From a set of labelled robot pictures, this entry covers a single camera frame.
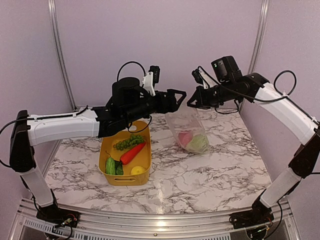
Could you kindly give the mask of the green toy bitter gourd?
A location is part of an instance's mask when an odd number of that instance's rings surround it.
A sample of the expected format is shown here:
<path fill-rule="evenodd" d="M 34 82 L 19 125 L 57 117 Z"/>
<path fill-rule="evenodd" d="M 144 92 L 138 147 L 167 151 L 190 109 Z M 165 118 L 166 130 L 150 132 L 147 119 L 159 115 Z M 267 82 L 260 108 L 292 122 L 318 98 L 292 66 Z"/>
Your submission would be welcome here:
<path fill-rule="evenodd" d="M 115 160 L 112 157 L 109 157 L 106 160 L 105 173 L 107 175 L 115 175 L 116 174 L 116 164 L 115 164 Z"/>

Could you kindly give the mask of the clear zip top bag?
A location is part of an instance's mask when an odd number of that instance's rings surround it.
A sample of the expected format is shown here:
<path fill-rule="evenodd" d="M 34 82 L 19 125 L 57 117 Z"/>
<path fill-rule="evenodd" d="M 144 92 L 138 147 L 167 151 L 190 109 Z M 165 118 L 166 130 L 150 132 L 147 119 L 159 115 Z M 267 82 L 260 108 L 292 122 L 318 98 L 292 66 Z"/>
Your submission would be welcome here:
<path fill-rule="evenodd" d="M 204 126 L 200 121 L 200 116 L 198 114 L 198 111 L 195 108 L 188 107 L 185 103 L 183 103 L 176 112 L 166 113 L 165 121 L 168 124 L 168 127 L 173 137 L 175 138 L 175 141 L 178 143 L 180 147 L 182 146 L 178 141 L 179 132 L 192 131 L 193 136 L 198 134 L 206 135 Z"/>

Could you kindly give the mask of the orange toy carrot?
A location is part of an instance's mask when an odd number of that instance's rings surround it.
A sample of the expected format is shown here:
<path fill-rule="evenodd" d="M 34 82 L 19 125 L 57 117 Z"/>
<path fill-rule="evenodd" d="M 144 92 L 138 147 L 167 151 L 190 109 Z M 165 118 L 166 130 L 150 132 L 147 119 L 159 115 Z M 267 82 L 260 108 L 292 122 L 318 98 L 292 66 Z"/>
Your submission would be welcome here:
<path fill-rule="evenodd" d="M 132 149 L 128 150 L 125 152 L 121 157 L 120 157 L 120 162 L 123 165 L 129 164 L 137 155 L 140 153 L 140 151 L 145 147 L 146 143 L 139 143 Z"/>

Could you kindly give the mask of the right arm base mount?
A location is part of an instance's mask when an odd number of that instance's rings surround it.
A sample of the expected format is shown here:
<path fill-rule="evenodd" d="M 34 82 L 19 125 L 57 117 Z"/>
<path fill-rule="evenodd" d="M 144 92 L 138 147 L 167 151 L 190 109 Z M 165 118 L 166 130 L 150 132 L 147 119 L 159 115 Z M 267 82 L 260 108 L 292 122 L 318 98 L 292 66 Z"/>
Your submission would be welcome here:
<path fill-rule="evenodd" d="M 274 220 L 270 207 L 266 207 L 258 197 L 252 204 L 250 210 L 238 211 L 230 214 L 229 222 L 234 229 L 247 228 Z"/>

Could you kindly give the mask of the yellow toy lemon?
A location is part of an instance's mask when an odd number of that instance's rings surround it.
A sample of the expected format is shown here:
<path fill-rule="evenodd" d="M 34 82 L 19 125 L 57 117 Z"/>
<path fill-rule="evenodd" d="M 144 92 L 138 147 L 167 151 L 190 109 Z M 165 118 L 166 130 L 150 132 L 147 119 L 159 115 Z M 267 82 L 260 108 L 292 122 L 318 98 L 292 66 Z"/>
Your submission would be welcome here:
<path fill-rule="evenodd" d="M 142 174 L 146 171 L 146 169 L 143 166 L 134 166 L 131 171 L 130 171 L 130 175 L 139 175 Z"/>

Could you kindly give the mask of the green toy cabbage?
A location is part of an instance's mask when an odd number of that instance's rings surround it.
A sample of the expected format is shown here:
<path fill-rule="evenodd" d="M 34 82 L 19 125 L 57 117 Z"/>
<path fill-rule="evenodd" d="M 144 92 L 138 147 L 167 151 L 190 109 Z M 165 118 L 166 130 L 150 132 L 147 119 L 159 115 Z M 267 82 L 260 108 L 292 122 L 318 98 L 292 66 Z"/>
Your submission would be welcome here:
<path fill-rule="evenodd" d="M 197 134 L 192 140 L 186 145 L 186 150 L 195 153 L 202 154 L 206 152 L 209 148 L 209 141 L 206 135 Z"/>

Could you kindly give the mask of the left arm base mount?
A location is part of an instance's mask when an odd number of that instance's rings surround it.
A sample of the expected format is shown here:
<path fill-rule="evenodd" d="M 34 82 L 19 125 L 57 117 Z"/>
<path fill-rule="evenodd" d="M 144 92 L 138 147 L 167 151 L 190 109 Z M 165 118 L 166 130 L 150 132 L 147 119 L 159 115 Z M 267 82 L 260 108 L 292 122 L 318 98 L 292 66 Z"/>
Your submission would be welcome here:
<path fill-rule="evenodd" d="M 80 219 L 78 211 L 60 208 L 54 199 L 51 205 L 37 208 L 36 217 L 40 220 L 55 224 L 56 228 L 69 226 L 76 228 Z"/>

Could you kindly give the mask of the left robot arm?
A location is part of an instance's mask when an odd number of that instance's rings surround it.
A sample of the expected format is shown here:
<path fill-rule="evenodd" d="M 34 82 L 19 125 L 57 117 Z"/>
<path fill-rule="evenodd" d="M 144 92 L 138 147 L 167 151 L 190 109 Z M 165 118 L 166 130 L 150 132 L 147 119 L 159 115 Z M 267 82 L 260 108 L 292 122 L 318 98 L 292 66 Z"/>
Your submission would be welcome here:
<path fill-rule="evenodd" d="M 21 110 L 10 122 L 14 127 L 6 167 L 20 175 L 38 205 L 44 208 L 44 215 L 58 223 L 63 219 L 63 211 L 56 206 L 54 194 L 37 167 L 34 146 L 71 138 L 110 137 L 153 113 L 177 111 L 186 96 L 185 91 L 176 89 L 149 93 L 141 87 L 121 87 L 112 92 L 107 105 L 102 107 L 44 116 Z"/>

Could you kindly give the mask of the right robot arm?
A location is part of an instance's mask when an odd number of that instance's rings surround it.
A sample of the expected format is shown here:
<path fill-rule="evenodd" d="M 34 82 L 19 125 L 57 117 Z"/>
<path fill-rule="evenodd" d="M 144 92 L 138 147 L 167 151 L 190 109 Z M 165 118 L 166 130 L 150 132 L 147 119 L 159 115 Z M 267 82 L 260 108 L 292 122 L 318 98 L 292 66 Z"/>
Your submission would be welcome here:
<path fill-rule="evenodd" d="M 247 219 L 258 224 L 283 196 L 290 194 L 300 181 L 313 173 L 320 154 L 320 124 L 297 106 L 286 93 L 278 91 L 258 73 L 225 76 L 224 82 L 205 88 L 197 86 L 186 105 L 195 109 L 211 109 L 224 102 L 244 98 L 265 109 L 284 124 L 299 140 L 300 147 L 288 167 L 255 200 Z"/>

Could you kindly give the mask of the red toy apple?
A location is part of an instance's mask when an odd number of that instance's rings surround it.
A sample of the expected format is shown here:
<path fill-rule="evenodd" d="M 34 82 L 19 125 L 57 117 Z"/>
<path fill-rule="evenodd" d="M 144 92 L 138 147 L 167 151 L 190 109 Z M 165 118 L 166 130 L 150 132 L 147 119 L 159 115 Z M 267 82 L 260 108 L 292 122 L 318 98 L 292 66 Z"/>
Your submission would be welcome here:
<path fill-rule="evenodd" d="M 178 133 L 178 142 L 182 147 L 186 147 L 192 141 L 194 135 L 192 131 L 181 131 Z"/>

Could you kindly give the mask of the green toy grapes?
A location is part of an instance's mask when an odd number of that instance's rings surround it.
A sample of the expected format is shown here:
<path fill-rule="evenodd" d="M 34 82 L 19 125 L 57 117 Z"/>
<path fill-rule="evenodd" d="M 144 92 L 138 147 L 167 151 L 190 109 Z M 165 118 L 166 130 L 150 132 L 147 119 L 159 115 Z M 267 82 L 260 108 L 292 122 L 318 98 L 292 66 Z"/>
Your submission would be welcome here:
<path fill-rule="evenodd" d="M 129 138 L 116 142 L 113 145 L 113 148 L 118 151 L 123 151 L 126 149 L 131 149 L 144 142 L 145 142 L 145 139 L 142 135 L 132 134 Z"/>

